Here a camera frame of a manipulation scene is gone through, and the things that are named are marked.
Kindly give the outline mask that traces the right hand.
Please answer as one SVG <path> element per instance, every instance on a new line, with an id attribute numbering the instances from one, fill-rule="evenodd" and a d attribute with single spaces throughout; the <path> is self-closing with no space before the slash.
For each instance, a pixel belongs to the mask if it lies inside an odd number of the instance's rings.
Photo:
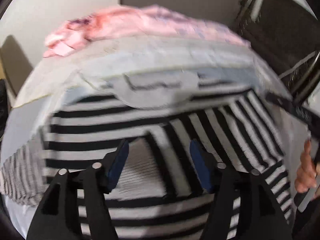
<path id="1" fill-rule="evenodd" d="M 315 189 L 317 186 L 317 172 L 310 153 L 311 141 L 306 140 L 304 150 L 300 155 L 300 166 L 295 179 L 295 189 L 298 193 L 305 193 L 309 189 Z"/>

